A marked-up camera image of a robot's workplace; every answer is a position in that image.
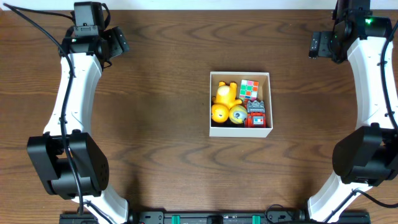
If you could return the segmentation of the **multicoloured puzzle cube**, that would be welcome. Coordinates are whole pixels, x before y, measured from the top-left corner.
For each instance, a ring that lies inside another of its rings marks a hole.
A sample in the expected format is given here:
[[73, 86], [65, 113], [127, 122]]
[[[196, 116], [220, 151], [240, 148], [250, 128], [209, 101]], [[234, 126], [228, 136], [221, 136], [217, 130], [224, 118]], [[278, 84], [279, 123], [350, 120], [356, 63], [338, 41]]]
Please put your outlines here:
[[253, 80], [241, 80], [239, 99], [253, 101], [257, 99], [259, 82]]

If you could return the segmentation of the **yellow one-eyed ball toy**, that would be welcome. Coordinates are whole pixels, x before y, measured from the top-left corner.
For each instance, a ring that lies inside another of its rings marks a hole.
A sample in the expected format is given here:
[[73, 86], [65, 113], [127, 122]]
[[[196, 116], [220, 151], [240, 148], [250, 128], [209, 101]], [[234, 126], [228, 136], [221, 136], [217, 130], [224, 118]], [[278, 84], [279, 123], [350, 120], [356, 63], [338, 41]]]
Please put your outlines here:
[[248, 112], [245, 107], [236, 105], [229, 111], [229, 120], [234, 124], [243, 124], [248, 117]]

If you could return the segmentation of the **orange dinosaur toy figure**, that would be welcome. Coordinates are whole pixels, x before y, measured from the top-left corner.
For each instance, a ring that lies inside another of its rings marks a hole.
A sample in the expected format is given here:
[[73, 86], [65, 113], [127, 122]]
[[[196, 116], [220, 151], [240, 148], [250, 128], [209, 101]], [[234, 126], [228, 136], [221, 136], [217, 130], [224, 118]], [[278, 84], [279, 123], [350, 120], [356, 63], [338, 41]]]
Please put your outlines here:
[[229, 118], [229, 111], [232, 107], [240, 105], [242, 100], [236, 97], [238, 85], [231, 82], [219, 82], [216, 96], [213, 97], [211, 106], [211, 119], [216, 123], [224, 123]]

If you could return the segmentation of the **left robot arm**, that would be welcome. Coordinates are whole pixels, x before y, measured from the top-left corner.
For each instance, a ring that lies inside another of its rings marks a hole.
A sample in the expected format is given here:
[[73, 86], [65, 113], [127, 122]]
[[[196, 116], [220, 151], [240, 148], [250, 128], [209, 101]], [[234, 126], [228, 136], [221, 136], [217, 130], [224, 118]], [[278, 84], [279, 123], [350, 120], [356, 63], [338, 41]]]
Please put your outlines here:
[[109, 184], [106, 156], [91, 137], [96, 86], [111, 58], [129, 50], [121, 29], [100, 2], [76, 2], [74, 25], [58, 51], [62, 76], [52, 115], [42, 135], [31, 137], [27, 152], [50, 195], [79, 203], [97, 223], [126, 223], [126, 199]]

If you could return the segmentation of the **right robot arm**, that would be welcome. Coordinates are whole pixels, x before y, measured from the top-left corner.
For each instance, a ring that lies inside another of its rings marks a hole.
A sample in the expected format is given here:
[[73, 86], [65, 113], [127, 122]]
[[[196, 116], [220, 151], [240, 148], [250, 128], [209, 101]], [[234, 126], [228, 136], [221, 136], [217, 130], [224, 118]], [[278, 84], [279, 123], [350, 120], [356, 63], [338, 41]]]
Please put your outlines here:
[[333, 150], [331, 176], [307, 200], [309, 223], [368, 223], [347, 207], [370, 189], [397, 176], [397, 90], [392, 68], [397, 24], [377, 17], [369, 0], [338, 0], [333, 29], [315, 32], [310, 58], [349, 62], [357, 104], [355, 130]]

